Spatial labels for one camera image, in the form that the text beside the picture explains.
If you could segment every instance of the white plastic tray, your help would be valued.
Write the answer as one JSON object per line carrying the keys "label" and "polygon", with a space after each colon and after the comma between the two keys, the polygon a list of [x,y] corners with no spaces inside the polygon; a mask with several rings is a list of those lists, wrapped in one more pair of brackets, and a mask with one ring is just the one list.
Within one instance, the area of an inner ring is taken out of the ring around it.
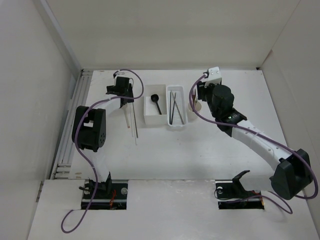
{"label": "white plastic tray", "polygon": [[[159,114],[157,106],[151,101],[151,95],[158,94],[159,107],[162,115]],[[146,125],[157,126],[167,124],[167,96],[166,85],[155,84],[144,86],[144,103],[143,103],[143,117]]]}
{"label": "white plastic tray", "polygon": [[[171,92],[173,93],[173,95],[176,94],[175,107],[174,107],[174,97],[171,95]],[[187,111],[186,111],[183,86],[179,86],[179,85],[166,86],[166,107],[167,107],[166,108],[167,123],[170,127],[181,128],[187,124],[188,120],[187,120]],[[183,122],[181,121],[177,107],[179,108]],[[170,124],[170,117],[172,117],[172,114],[173,114],[173,121],[172,121],[172,124]]]}

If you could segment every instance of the chopsticks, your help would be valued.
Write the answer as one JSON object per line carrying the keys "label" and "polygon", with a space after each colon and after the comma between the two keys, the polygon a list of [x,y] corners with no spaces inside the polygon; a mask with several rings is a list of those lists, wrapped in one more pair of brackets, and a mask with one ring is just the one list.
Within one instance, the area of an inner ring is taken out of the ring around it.
{"label": "chopsticks", "polygon": [[172,94],[172,91],[170,92],[170,111],[169,111],[169,123],[172,125],[172,122],[171,122],[171,94]]}
{"label": "chopsticks", "polygon": [[195,97],[195,100],[193,102],[193,107],[195,108],[198,102],[198,96]]}
{"label": "chopsticks", "polygon": [[170,119],[170,124],[172,125],[173,121],[174,121],[174,113],[175,113],[175,103],[176,103],[176,96],[177,93],[175,92],[174,94],[172,93],[172,91],[170,92],[170,102],[171,102],[171,95],[173,97],[173,108],[172,108],[172,114],[171,114],[171,119]]}
{"label": "chopsticks", "polygon": [[193,104],[193,106],[196,105],[196,104],[195,104],[195,102],[196,102],[196,96],[197,96],[197,94],[196,94],[196,89],[194,88],[194,89],[192,90],[192,104]]}
{"label": "chopsticks", "polygon": [[184,120],[183,120],[183,118],[182,118],[182,116],[181,116],[180,109],[179,109],[178,104],[177,104],[177,102],[176,102],[177,93],[175,92],[175,93],[173,94],[172,91],[170,92],[170,102],[171,102],[171,96],[174,96],[174,97],[173,97],[173,110],[172,110],[172,116],[171,116],[171,122],[170,122],[170,124],[172,125],[173,120],[174,120],[175,105],[176,105],[176,109],[178,110],[180,120],[181,120],[181,122],[182,122],[182,125],[184,125],[184,124],[185,124],[185,123],[184,123]]}

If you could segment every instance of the black ladle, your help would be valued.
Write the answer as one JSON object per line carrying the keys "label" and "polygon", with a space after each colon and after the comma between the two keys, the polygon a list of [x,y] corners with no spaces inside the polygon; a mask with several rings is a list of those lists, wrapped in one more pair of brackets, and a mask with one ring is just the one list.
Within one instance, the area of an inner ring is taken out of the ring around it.
{"label": "black ladle", "polygon": [[159,96],[158,94],[153,94],[151,95],[151,101],[154,102],[156,104],[156,107],[158,108],[159,114],[162,115],[158,101],[159,101]]}

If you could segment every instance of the paper cup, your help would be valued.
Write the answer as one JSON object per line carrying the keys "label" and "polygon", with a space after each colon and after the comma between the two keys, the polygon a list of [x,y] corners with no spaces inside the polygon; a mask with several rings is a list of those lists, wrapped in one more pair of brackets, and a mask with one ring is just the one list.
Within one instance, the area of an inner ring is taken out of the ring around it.
{"label": "paper cup", "polygon": [[[201,103],[197,102],[194,108],[199,113],[202,108]],[[188,122],[192,122],[198,118],[198,116],[193,112],[190,103],[188,103],[187,116],[188,116]]]}

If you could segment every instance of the cable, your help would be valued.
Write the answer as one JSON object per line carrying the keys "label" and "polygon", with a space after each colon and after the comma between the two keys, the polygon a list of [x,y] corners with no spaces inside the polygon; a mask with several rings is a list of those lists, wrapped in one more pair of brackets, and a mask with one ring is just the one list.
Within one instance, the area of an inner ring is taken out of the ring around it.
{"label": "cable", "polygon": [[311,176],[312,176],[312,179],[313,179],[313,182],[314,182],[314,193],[313,195],[311,196],[299,196],[299,195],[296,195],[297,198],[300,198],[300,199],[306,199],[306,200],[309,200],[309,199],[314,199],[315,197],[317,197],[318,195],[318,192],[319,192],[319,186],[318,186],[318,180],[316,178],[316,175],[314,173],[314,171],[311,169],[311,167],[309,166],[309,164],[301,157],[299,156],[294,150],[290,149],[289,147],[281,144],[280,142],[277,142],[267,136],[264,136],[254,130],[251,130],[251,129],[248,129],[248,128],[245,128],[243,126],[238,126],[238,125],[235,125],[235,124],[230,124],[230,123],[224,123],[224,122],[218,122],[218,121],[212,121],[210,119],[207,119],[205,118],[204,116],[200,115],[197,110],[195,109],[195,107],[193,106],[192,104],[192,90],[195,88],[195,86],[197,85],[197,83],[199,83],[202,79],[204,79],[206,77],[205,74],[203,74],[191,87],[190,89],[190,92],[189,92],[189,102],[190,102],[190,106],[193,110],[193,112],[199,117],[201,118],[202,120],[208,122],[208,123],[212,123],[212,124],[216,124],[216,125],[221,125],[221,126],[227,126],[227,127],[232,127],[232,128],[238,128],[238,129],[242,129],[242,130],[245,130],[247,132],[250,132],[254,135],[257,135],[259,136],[260,138],[262,139],[265,139],[267,141],[269,141],[270,143],[273,143],[275,145],[278,145],[279,147],[287,150],[288,152],[292,153],[295,157],[297,157],[304,165],[305,167],[308,169],[308,171],[310,172]]}
{"label": "cable", "polygon": [[93,190],[93,193],[92,193],[92,197],[82,215],[82,217],[80,218],[79,222],[77,223],[77,225],[71,229],[71,230],[65,230],[64,229],[64,222],[66,220],[66,218],[69,216],[70,213],[72,213],[74,210],[70,210],[63,218],[62,222],[61,222],[61,230],[63,233],[65,234],[69,234],[69,233],[72,233],[74,230],[76,230],[81,222],[83,221],[85,215],[87,214],[87,211],[88,209],[90,208],[90,205],[92,203],[92,201],[94,200],[94,197],[96,195],[96,192],[97,192],[97,189],[98,189],[98,174],[97,174],[97,171],[96,171],[96,168],[94,166],[94,164],[92,163],[92,161],[90,161],[90,159],[79,149],[79,146],[78,146],[78,135],[79,135],[79,131],[80,131],[80,128],[82,126],[82,123],[84,122],[85,120],[85,117],[88,115],[89,111],[91,109],[93,109],[95,106],[101,104],[101,103],[107,103],[113,99],[129,99],[129,100],[135,100],[135,99],[138,99],[140,98],[143,94],[144,94],[144,91],[145,91],[145,87],[144,87],[144,83],[142,82],[142,79],[139,77],[138,74],[136,74],[134,71],[130,70],[130,69],[120,69],[118,71],[116,71],[114,74],[117,74],[119,72],[122,72],[122,71],[127,71],[127,72],[130,72],[132,74],[134,74],[141,82],[141,86],[142,86],[142,91],[141,91],[141,94],[139,96],[136,96],[136,97],[128,97],[128,96],[113,96],[109,99],[104,99],[104,100],[100,100],[100,101],[97,101],[95,102],[94,104],[92,104],[86,111],[85,113],[83,114],[82,118],[80,119],[80,122],[76,128],[76,131],[75,131],[75,137],[74,137],[74,144],[75,144],[75,148],[76,150],[79,152],[79,154],[89,163],[89,165],[92,167],[92,170],[93,170],[93,173],[94,173],[94,177],[95,177],[95,185],[94,185],[94,190]]}
{"label": "cable", "polygon": [[111,198],[111,200],[110,200],[110,202],[109,202],[109,204],[110,204],[110,210],[112,209],[112,205],[114,204],[114,200],[115,200],[116,195],[117,195],[117,192],[116,192],[116,190],[114,189],[113,192],[112,192],[112,198]]}
{"label": "cable", "polygon": [[222,200],[222,201],[225,201],[226,204],[235,204],[235,203],[241,203],[241,202],[244,202],[245,200],[249,200],[249,199],[255,199],[255,198],[265,198],[265,199],[268,199],[270,202],[272,202],[274,205],[276,205],[278,208],[282,209],[283,211],[285,211],[286,213],[288,214],[293,214],[294,211],[292,210],[292,208],[290,207],[290,205],[282,198],[280,197],[278,194],[274,193],[274,192],[271,192],[269,191],[269,193],[275,195],[277,198],[279,198],[282,202],[284,202],[284,204],[288,207],[289,210],[285,209],[283,206],[281,206],[279,203],[277,203],[275,200],[271,199],[270,197],[268,196],[265,196],[265,195],[261,195],[261,194],[258,194],[254,191],[252,191],[255,195],[254,196],[249,196],[249,197],[246,197],[246,198],[241,198],[241,199],[237,199],[237,200],[234,200],[234,201],[228,201],[230,199],[233,199],[232,197],[231,198],[219,198],[218,196],[216,196],[216,192],[217,192],[217,189],[214,190],[214,197],[218,200]]}

